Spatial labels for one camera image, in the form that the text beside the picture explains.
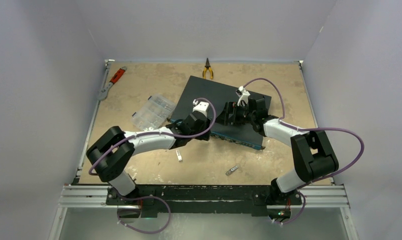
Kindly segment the dark grey network switch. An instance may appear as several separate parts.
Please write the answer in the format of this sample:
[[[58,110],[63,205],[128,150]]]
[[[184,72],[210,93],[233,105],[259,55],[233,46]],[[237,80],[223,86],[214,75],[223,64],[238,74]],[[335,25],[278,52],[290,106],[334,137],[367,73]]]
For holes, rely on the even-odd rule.
[[[193,109],[193,101],[197,98],[206,98],[214,106],[216,114],[219,115],[227,102],[237,102],[239,97],[236,94],[237,88],[204,78],[190,76],[181,94],[176,108],[171,115],[171,121],[175,122],[185,119]],[[263,137],[256,133],[251,124],[240,126],[221,125],[215,123],[211,129],[211,137],[227,140],[255,150],[263,150]]]

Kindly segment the small white network plug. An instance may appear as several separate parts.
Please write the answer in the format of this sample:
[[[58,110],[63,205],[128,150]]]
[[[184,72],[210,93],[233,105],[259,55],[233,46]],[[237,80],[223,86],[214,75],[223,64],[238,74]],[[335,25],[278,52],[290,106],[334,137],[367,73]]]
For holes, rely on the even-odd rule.
[[[178,159],[179,162],[183,161],[183,158],[182,158],[181,153],[180,153],[179,150],[176,150],[176,156],[177,156],[177,159]]]

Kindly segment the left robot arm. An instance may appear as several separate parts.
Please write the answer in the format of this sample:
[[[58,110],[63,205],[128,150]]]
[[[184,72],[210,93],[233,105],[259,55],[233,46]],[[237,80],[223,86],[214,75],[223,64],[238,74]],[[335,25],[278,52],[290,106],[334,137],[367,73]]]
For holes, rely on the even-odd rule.
[[[137,201],[138,191],[125,171],[130,158],[155,150],[177,149],[193,139],[208,141],[216,116],[214,113],[209,119],[206,113],[195,110],[181,121],[152,131],[125,132],[113,126],[87,150],[91,163],[88,173],[115,188],[119,199],[131,205]]]

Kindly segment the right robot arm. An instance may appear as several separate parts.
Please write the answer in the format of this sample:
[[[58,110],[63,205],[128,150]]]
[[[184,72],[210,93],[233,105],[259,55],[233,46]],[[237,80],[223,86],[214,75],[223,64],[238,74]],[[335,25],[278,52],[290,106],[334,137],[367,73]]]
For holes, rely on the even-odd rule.
[[[286,126],[277,116],[268,113],[264,98],[249,97],[243,105],[227,102],[215,122],[223,126],[251,124],[256,133],[291,148],[293,170],[270,183],[269,197],[277,204],[287,200],[297,188],[334,173],[339,168],[325,131]]]

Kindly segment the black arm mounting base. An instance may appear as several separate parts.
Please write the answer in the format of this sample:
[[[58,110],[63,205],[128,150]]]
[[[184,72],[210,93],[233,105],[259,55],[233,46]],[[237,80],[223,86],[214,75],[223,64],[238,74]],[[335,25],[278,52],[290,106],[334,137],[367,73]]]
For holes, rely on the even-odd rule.
[[[143,218],[168,212],[288,218],[289,207],[300,207],[303,202],[299,193],[274,193],[270,185],[139,184],[125,196],[109,187],[105,203],[121,208],[136,207]]]

